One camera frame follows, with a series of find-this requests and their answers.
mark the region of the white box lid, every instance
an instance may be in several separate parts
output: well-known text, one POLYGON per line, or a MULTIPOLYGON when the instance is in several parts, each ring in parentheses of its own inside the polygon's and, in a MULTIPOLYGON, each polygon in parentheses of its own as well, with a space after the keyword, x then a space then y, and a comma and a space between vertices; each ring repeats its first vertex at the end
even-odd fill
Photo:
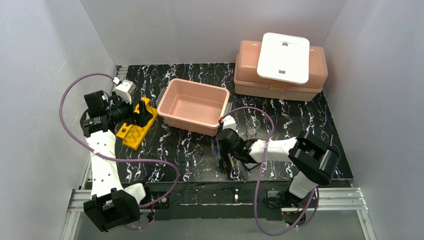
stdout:
POLYGON ((298 36, 265 33, 257 74, 265 79, 305 84, 309 79, 309 40, 298 36))

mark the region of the black table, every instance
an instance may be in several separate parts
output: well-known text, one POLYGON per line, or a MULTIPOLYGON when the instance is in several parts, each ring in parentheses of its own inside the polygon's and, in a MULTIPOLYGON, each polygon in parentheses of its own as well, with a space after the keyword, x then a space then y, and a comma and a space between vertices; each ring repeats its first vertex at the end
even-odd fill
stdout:
MULTIPOLYGON (((271 116, 276 128, 273 140, 296 137, 300 131, 312 131, 325 141, 329 141, 331 135, 334 135, 333 143, 341 152, 341 158, 333 179, 353 179, 322 92, 311 102, 238 95, 234 91, 234 67, 234 63, 133 65, 128 68, 126 77, 137 86, 133 99, 138 100, 144 96, 150 98, 154 106, 161 89, 174 78, 225 87, 230 91, 229 102, 232 102, 233 109, 254 106, 271 116)), ((260 120, 259 135, 265 139, 270 130, 267 119, 261 113, 250 110, 240 110, 233 114, 239 133, 246 131, 246 121, 250 116, 260 120)), ((169 127, 160 116, 138 150, 123 146, 119 138, 117 141, 115 148, 117 158, 160 159, 171 162, 178 167, 181 182, 255 181, 260 171, 259 167, 247 171, 238 161, 235 161, 235 171, 232 171, 228 161, 221 160, 220 166, 217 166, 216 156, 212 155, 211 151, 210 136, 169 127)), ((118 173, 123 183, 139 180, 172 182, 176 176, 172 168, 153 163, 118 163, 118 173)), ((298 169, 291 163, 269 161, 264 165, 262 179, 289 181, 297 173, 298 169)))

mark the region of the yellow plastic part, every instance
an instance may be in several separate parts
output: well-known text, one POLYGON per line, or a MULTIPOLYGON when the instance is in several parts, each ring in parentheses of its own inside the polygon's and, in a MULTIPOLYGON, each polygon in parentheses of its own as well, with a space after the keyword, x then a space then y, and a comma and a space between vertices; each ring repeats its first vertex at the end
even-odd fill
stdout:
MULTIPOLYGON (((153 122, 158 117, 158 111, 156 110, 156 108, 150 106, 150 99, 148 99, 147 97, 142 97, 141 99, 145 102, 147 111, 151 113, 153 117, 148 121, 148 123, 144 127, 124 123, 119 129, 119 131, 116 133, 116 136, 122 139, 122 144, 134 150, 137 150, 139 145, 142 143, 144 137, 146 136, 147 131, 152 127, 153 122)), ((137 106, 135 106, 134 113, 140 113, 138 104, 137 106)))

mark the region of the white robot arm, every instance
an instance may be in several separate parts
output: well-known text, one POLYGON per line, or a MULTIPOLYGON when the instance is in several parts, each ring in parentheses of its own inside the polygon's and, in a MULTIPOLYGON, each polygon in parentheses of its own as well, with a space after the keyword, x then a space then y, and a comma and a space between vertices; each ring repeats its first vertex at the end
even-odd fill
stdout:
MULTIPOLYGON (((266 141, 243 140, 237 134, 236 122, 231 116, 225 117, 221 125, 216 139, 224 153, 230 153, 244 164, 261 163, 266 141)), ((299 169, 299 174, 284 192, 286 203, 293 204, 301 202, 317 185, 330 184, 339 158, 340 154, 331 144, 303 131, 298 137, 269 141, 264 160, 294 163, 299 169)))
POLYGON ((135 85, 124 80, 116 86, 110 98, 101 90, 84 95, 88 109, 81 117, 80 125, 86 142, 94 152, 91 153, 91 200, 84 202, 83 206, 85 214, 102 232, 138 221, 139 205, 146 197, 142 183, 123 188, 117 163, 96 155, 100 153, 115 158, 115 125, 135 120, 131 101, 134 90, 135 85))
MULTIPOLYGON (((115 142, 116 136, 110 130, 103 132, 97 131, 85 138, 88 145, 96 152, 107 157, 115 158, 115 142)), ((118 176, 117 163, 103 159, 93 152, 91 153, 91 169, 92 169, 92 189, 91 197, 102 197, 111 193, 111 189, 124 190, 135 198, 137 203, 146 196, 142 183, 136 183, 126 187, 121 185, 118 176)))

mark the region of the glass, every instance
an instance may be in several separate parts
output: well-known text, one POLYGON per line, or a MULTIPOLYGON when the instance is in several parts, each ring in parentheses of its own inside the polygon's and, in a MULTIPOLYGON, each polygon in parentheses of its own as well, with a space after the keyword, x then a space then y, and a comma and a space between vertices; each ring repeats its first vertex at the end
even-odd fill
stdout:
POLYGON ((261 122, 255 117, 253 117, 247 120, 246 125, 247 125, 247 130, 246 130, 247 139, 257 139, 258 129, 261 126, 261 122))

